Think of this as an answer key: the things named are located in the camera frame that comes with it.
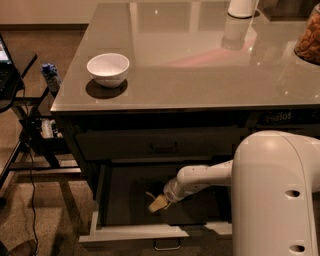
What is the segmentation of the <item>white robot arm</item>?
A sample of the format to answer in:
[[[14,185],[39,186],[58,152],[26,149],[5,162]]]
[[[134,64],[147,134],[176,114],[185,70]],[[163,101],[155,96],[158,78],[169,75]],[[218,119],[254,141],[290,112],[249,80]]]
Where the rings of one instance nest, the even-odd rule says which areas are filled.
[[[180,169],[149,210],[211,185],[231,187],[233,256],[319,256],[312,199],[320,189],[319,140],[256,132],[230,161]]]

